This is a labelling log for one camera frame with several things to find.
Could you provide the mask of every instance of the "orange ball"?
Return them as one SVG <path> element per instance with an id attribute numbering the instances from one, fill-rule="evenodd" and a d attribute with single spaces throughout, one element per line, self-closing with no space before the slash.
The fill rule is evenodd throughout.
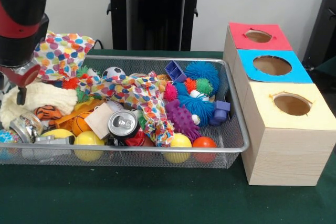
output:
<path id="1" fill-rule="evenodd" d="M 212 138 L 207 136 L 201 136 L 194 141 L 193 147 L 217 148 L 217 145 Z M 197 159 L 197 161 L 208 164 L 216 158 L 216 153 L 193 153 L 193 156 Z"/>
<path id="2" fill-rule="evenodd" d="M 73 119 L 72 122 L 72 132 L 75 136 L 78 136 L 80 133 L 84 131 L 92 131 L 90 126 L 85 122 L 85 118 L 88 117 L 91 112 L 80 113 Z"/>

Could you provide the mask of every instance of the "polka dot fabric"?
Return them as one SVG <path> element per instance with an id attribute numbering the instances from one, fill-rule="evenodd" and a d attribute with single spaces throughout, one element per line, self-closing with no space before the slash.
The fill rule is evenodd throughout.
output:
<path id="1" fill-rule="evenodd" d="M 79 82 L 81 90 L 86 94 L 110 98 L 142 110 L 147 120 L 145 134 L 156 146 L 170 146 L 174 138 L 174 127 L 167 119 L 160 97 L 159 82 L 154 72 L 143 76 L 121 75 L 118 79 L 101 79 L 91 85 L 86 80 Z"/>
<path id="2" fill-rule="evenodd" d="M 86 54 L 95 41 L 78 34 L 48 32 L 46 40 L 34 51 L 34 58 L 41 65 L 38 77 L 45 81 L 63 81 L 76 77 Z"/>

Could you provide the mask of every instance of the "wire mesh basket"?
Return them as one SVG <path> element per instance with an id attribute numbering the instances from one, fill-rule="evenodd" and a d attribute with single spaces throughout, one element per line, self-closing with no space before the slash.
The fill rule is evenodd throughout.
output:
<path id="1" fill-rule="evenodd" d="M 203 136 L 211 137 L 218 148 L 0 143 L 0 164 L 229 168 L 239 153 L 249 147 L 249 137 L 231 72 L 224 61 L 217 59 L 87 56 L 84 65 L 100 72 L 114 66 L 123 69 L 126 74 L 149 73 L 152 70 L 157 74 L 163 74 L 165 73 L 164 67 L 171 60 L 175 60 L 182 69 L 192 61 L 211 62 L 217 68 L 221 84 L 216 94 L 216 100 L 231 103 L 229 119 L 218 127 L 201 127 L 200 133 Z M 171 158 L 173 160 L 187 160 L 182 163 L 171 163 L 167 156 L 170 156 L 169 160 L 172 160 Z"/>

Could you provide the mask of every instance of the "purple block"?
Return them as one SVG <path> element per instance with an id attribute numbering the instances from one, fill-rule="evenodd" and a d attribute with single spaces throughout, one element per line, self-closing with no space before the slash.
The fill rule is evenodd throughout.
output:
<path id="1" fill-rule="evenodd" d="M 219 122 L 224 122 L 227 118 L 227 112 L 225 110 L 215 110 L 214 119 Z"/>
<path id="2" fill-rule="evenodd" d="M 209 124 L 212 125 L 212 126 L 220 126 L 221 123 L 214 118 L 210 118 L 209 119 Z"/>
<path id="3" fill-rule="evenodd" d="M 174 60 L 169 62 L 164 69 L 173 82 L 184 82 L 187 79 L 187 76 L 184 74 L 179 64 L 177 64 Z"/>
<path id="4" fill-rule="evenodd" d="M 229 102 L 215 101 L 215 110 L 230 111 L 231 104 Z"/>

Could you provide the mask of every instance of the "red lid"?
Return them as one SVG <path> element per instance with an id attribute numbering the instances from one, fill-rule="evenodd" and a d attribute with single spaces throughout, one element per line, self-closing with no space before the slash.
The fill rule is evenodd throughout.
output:
<path id="1" fill-rule="evenodd" d="M 237 49 L 292 50 L 279 25 L 229 23 Z"/>

